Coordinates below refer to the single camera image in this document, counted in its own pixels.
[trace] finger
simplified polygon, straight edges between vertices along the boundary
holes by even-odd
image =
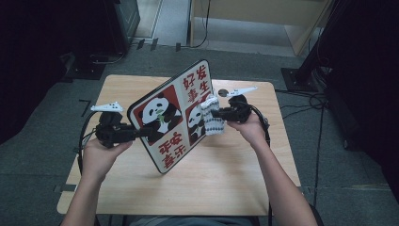
[[[236,121],[227,121],[227,124],[236,130],[239,130],[241,128],[241,123],[236,122]]]
[[[132,144],[133,144],[133,141],[129,141],[126,143],[120,143],[117,146],[113,147],[112,151],[118,153],[118,155],[119,155],[119,154],[123,153],[124,151],[126,151],[128,148],[130,148],[130,146],[132,146]]]
[[[97,139],[97,138],[94,138],[94,139],[91,139],[91,140],[88,141],[88,143],[86,144],[86,147],[89,147],[89,146],[95,146],[96,147],[97,145],[101,145],[100,144],[100,140]]]

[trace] panda illustration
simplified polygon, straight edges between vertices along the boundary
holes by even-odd
[[[188,118],[188,133],[190,135],[190,142],[195,143],[199,137],[205,134],[205,121],[203,120],[200,105],[196,105],[191,109]]]
[[[142,119],[144,127],[152,128],[152,135],[147,137],[147,140],[154,143],[179,124],[182,112],[161,92],[147,103],[138,116]]]

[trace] person's hand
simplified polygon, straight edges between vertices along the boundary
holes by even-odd
[[[259,139],[264,139],[264,130],[261,122],[259,121],[258,116],[253,113],[249,115],[248,120],[244,123],[227,121],[227,124],[237,131],[240,131],[243,138],[251,145],[254,145],[254,143]]]
[[[111,149],[105,148],[95,138],[86,144],[83,155],[82,178],[89,178],[101,183],[111,170],[117,157],[132,146],[133,141],[121,143]]]

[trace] panda sign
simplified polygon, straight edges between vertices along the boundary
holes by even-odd
[[[200,103],[210,94],[209,65],[199,60],[129,107],[128,118],[136,129],[152,128],[152,135],[141,141],[161,173],[168,172],[205,137]]]

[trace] floor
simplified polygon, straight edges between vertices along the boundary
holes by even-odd
[[[137,3],[141,22],[136,42],[145,39],[146,43],[151,44],[158,39],[159,45],[189,45],[190,0],[138,0]],[[204,40],[205,24],[206,19],[195,18],[193,46],[203,42],[199,49],[296,57],[283,25],[209,19],[207,38]],[[152,28],[151,35],[143,36],[141,31],[148,27]],[[317,28],[308,43],[310,47],[313,47],[319,35],[320,28]],[[307,55],[310,49],[308,45],[300,57]]]

